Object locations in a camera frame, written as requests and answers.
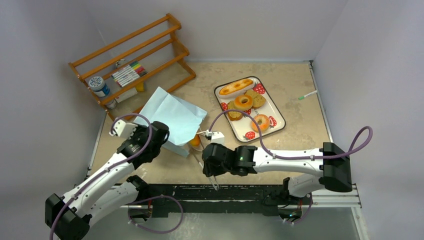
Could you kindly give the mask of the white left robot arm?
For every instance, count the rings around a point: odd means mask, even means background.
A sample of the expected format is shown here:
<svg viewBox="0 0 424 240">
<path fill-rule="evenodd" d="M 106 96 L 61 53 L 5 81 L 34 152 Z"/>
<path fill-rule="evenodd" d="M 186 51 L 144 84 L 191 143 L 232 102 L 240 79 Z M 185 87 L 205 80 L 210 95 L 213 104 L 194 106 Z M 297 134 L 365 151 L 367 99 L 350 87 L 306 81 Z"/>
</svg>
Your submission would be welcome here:
<svg viewBox="0 0 424 240">
<path fill-rule="evenodd" d="M 95 223 L 115 209 L 148 201 L 149 191 L 138 176 L 112 187 L 160 154 L 169 137 L 169 127 L 159 121 L 139 125 L 117 120 L 109 133 L 124 139 L 110 159 L 72 190 L 61 196 L 53 193 L 45 201 L 44 221 L 50 228 L 50 239 L 57 236 L 61 240 L 81 240 Z"/>
</svg>

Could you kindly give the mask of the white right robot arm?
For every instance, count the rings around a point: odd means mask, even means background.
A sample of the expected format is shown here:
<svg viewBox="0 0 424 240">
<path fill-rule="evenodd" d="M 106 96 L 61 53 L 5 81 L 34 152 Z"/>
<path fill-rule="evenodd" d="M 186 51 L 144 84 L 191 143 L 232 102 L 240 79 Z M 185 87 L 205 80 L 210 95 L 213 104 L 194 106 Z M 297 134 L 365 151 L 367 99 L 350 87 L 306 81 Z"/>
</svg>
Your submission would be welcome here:
<svg viewBox="0 0 424 240">
<path fill-rule="evenodd" d="M 244 177 L 265 172 L 295 172 L 283 180 L 280 196 L 288 204 L 311 192 L 326 189 L 338 193 L 353 190 L 350 158 L 332 142 L 309 150 L 281 150 L 267 153 L 262 147 L 241 145 L 231 150 L 210 143 L 202 151 L 203 174 L 216 177 L 225 173 Z"/>
</svg>

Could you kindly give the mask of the orange fake pastry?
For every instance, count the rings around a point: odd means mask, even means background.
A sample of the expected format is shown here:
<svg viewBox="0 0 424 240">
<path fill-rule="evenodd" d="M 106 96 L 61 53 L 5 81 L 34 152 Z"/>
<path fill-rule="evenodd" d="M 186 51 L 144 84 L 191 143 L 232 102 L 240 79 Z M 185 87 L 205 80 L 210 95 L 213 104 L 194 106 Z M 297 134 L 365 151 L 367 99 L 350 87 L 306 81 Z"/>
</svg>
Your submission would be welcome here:
<svg viewBox="0 0 424 240">
<path fill-rule="evenodd" d="M 196 134 L 195 137 L 188 142 L 188 144 L 193 148 L 198 148 L 201 145 L 200 136 Z"/>
</svg>

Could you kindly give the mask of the round brown bread slice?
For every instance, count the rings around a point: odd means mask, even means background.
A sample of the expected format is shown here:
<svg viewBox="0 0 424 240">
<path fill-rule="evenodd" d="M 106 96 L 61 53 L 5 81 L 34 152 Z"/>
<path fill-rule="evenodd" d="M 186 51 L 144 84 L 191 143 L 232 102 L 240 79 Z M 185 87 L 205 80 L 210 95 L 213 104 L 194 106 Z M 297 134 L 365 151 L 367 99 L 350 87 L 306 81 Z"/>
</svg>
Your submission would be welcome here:
<svg viewBox="0 0 424 240">
<path fill-rule="evenodd" d="M 267 102 L 267 100 L 261 94 L 257 93 L 256 91 L 252 89 L 247 90 L 244 94 L 252 98 L 253 109 L 261 108 Z"/>
</svg>

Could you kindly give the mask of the light blue paper bag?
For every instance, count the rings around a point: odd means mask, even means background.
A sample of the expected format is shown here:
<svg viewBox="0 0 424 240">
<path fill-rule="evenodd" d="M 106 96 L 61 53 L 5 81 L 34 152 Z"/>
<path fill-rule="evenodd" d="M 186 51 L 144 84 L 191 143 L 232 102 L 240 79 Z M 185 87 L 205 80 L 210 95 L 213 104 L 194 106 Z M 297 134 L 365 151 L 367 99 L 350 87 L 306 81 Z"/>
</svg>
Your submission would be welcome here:
<svg viewBox="0 0 424 240">
<path fill-rule="evenodd" d="M 139 114 L 150 123 L 167 125 L 169 138 L 163 147 L 186 158 L 189 151 L 185 145 L 195 137 L 207 111 L 157 87 Z"/>
</svg>

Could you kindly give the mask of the orange fake donut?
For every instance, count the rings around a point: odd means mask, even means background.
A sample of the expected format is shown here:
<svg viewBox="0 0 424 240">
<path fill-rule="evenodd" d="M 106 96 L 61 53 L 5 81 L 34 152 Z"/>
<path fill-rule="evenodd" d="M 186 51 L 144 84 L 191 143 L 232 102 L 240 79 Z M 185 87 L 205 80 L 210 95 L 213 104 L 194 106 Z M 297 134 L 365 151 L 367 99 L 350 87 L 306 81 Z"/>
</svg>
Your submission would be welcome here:
<svg viewBox="0 0 424 240">
<path fill-rule="evenodd" d="M 246 94 L 237 96 L 233 102 L 234 102 L 234 107 L 237 110 L 241 110 L 241 111 L 247 111 L 251 109 L 254 103 L 252 97 Z"/>
<path fill-rule="evenodd" d="M 267 115 L 258 114 L 256 115 L 250 123 L 251 129 L 258 133 L 266 132 L 270 128 L 270 120 Z"/>
</svg>

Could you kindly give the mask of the white strawberry tray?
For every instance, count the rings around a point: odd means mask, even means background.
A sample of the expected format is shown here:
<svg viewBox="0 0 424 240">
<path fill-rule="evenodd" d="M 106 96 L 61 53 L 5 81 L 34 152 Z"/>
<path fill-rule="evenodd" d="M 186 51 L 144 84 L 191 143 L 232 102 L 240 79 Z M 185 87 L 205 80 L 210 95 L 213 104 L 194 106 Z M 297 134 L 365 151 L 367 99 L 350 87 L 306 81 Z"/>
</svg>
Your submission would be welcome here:
<svg viewBox="0 0 424 240">
<path fill-rule="evenodd" d="M 240 120 L 230 121 L 227 115 L 227 112 L 224 114 L 228 120 L 228 123 L 230 125 L 230 128 L 235 138 L 242 143 L 248 143 L 259 138 L 259 134 L 253 131 L 251 128 L 251 122 L 254 120 L 254 117 L 257 115 L 262 114 L 262 115 L 268 116 L 269 118 L 270 126 L 267 131 L 262 132 L 263 137 L 270 135 L 271 133 L 274 133 L 276 131 L 282 130 L 286 125 L 286 121 L 283 115 L 280 113 L 280 111 L 276 107 L 275 103 L 273 102 L 272 98 L 269 96 L 268 92 L 266 91 L 265 87 L 261 83 L 260 79 L 255 76 L 248 76 L 245 78 L 249 78 L 255 82 L 255 85 L 251 90 L 261 94 L 266 99 L 266 103 L 260 108 L 257 108 L 257 109 L 251 108 L 246 111 L 242 111 L 238 109 L 230 109 L 230 111 L 240 112 L 243 114 L 243 118 Z M 218 85 L 214 89 L 214 95 L 223 111 L 228 110 L 227 109 L 228 103 L 230 101 L 234 101 L 237 96 L 228 98 L 228 99 L 222 99 L 218 97 L 218 91 L 223 86 L 229 83 L 232 83 L 234 81 L 231 81 L 222 85 Z"/>
</svg>

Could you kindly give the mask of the long fake bread loaf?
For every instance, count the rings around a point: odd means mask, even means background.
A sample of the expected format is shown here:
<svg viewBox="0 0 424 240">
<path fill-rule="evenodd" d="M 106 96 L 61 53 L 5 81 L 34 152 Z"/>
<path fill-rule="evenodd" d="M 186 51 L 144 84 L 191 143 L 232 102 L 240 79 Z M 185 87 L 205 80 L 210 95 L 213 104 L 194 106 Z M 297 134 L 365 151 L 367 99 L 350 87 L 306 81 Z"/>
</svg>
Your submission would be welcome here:
<svg viewBox="0 0 424 240">
<path fill-rule="evenodd" d="M 250 78 L 243 78 L 227 85 L 224 85 L 218 92 L 217 96 L 221 99 L 235 98 L 247 90 L 252 89 L 255 86 L 255 82 Z"/>
</svg>

